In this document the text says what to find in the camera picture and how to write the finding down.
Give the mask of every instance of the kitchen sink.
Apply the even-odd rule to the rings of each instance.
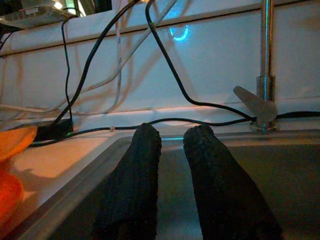
[[[320,130],[216,135],[256,182],[288,240],[320,236]],[[157,240],[202,240],[182,136],[162,136]],[[5,240],[90,239],[102,185],[128,149],[114,142]]]

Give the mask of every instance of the stainless steel faucet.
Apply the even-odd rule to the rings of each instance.
[[[261,70],[257,77],[256,95],[236,86],[234,93],[256,114],[255,129],[263,133],[275,128],[277,116],[275,101],[275,76],[272,75],[274,0],[261,2]]]
[[[274,0],[262,0],[261,6],[261,70],[257,77],[256,95],[265,101],[275,101],[275,76],[272,75]],[[274,127],[274,122],[259,123],[265,131]]]

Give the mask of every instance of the white wall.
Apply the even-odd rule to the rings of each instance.
[[[175,41],[188,25],[184,41]],[[177,35],[171,36],[170,28]],[[122,35],[126,52],[141,31]],[[255,93],[260,74],[260,12],[213,17],[158,29],[189,94],[197,100],[237,103],[236,85]],[[95,40],[68,45],[71,64],[69,89],[75,89]],[[115,37],[102,42],[85,85],[103,80],[115,67]],[[311,99],[320,103],[320,2],[278,6],[275,9],[273,73],[276,99]],[[23,106],[54,106],[64,98],[66,63],[62,46],[9,55],[0,59],[0,101]],[[117,111],[190,106],[150,35],[122,73],[121,105]],[[76,109],[107,109],[113,103],[116,81],[84,94]],[[306,105],[320,110],[320,104]],[[2,111],[4,120],[12,113]]]

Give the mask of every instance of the orange cloth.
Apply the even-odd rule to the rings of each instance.
[[[25,127],[0,132],[0,162],[24,151],[35,139],[37,127]]]
[[[0,228],[18,208],[23,198],[23,183],[9,170],[9,159],[24,151],[35,139],[37,127],[0,132]]]
[[[18,208],[23,193],[22,182],[16,176],[0,170],[0,227]]]

